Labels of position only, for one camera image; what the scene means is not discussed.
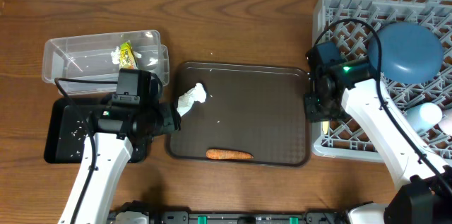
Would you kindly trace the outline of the pale yellow plastic spoon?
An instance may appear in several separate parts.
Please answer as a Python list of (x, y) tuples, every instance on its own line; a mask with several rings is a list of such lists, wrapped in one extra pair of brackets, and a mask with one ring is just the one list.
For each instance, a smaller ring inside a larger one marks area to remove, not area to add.
[(322, 122), (322, 132), (323, 132), (324, 135), (328, 134), (329, 127), (330, 127), (330, 122), (329, 121)]

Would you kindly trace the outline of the white napkin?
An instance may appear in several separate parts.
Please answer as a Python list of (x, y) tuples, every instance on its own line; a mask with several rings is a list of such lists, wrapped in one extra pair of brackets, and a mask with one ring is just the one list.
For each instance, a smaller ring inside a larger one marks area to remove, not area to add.
[(179, 96), (177, 101), (177, 111), (179, 115), (184, 116), (194, 105), (195, 102), (204, 103), (207, 93), (201, 83), (197, 83), (185, 94)]

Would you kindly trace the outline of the orange carrot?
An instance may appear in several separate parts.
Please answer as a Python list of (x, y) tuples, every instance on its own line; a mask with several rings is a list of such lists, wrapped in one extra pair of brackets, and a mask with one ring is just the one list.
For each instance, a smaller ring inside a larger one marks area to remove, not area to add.
[(231, 151), (224, 149), (208, 149), (206, 157), (211, 160), (250, 160), (253, 155), (242, 151)]

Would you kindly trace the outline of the green orange snack wrapper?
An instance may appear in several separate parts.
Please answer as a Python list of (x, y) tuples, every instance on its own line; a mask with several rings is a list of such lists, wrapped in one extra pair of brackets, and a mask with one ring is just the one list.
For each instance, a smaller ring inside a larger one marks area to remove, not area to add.
[(129, 41), (121, 44), (119, 48), (119, 68), (120, 69), (138, 69), (138, 64)]

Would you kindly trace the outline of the white tissue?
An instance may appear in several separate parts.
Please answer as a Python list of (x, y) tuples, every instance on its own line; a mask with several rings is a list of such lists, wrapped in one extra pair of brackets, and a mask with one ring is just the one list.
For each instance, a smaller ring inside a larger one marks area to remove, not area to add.
[[(119, 55), (120, 55), (119, 47), (116, 47), (116, 49), (110, 53), (113, 64), (115, 64), (115, 65), (119, 64)], [(136, 61), (138, 61), (138, 59), (140, 59), (142, 57), (142, 55), (136, 51), (133, 52), (133, 55), (134, 55)]]

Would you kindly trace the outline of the light blue plastic cup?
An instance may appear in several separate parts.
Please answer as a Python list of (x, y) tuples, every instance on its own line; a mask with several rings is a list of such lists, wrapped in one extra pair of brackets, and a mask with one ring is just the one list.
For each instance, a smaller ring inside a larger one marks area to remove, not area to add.
[(423, 134), (441, 121), (442, 111), (437, 105), (427, 102), (406, 110), (405, 117), (418, 134)]

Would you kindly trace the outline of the dark blue plate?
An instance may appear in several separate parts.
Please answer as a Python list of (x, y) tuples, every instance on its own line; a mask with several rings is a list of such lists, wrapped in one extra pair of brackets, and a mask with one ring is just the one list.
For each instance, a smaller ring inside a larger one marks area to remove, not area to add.
[(370, 39), (367, 56), (378, 64), (377, 39), (381, 41), (381, 72), (388, 79), (404, 84), (425, 83), (441, 69), (444, 50), (439, 38), (414, 23), (392, 23)]

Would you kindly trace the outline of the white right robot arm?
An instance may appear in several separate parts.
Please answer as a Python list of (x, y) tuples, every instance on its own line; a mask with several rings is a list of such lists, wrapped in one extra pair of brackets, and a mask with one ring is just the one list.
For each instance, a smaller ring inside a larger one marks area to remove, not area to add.
[(387, 206), (364, 204), (349, 223), (450, 223), (451, 166), (408, 124), (381, 82), (381, 67), (367, 60), (310, 61), (311, 91), (304, 104), (312, 122), (349, 114), (364, 130), (397, 191)]

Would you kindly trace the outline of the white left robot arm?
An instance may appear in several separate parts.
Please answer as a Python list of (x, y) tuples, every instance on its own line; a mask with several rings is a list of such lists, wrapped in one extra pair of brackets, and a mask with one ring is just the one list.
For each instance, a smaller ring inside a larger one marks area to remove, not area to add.
[(70, 106), (85, 130), (81, 166), (60, 223), (105, 223), (126, 164), (148, 154), (151, 139), (180, 130), (170, 103)]

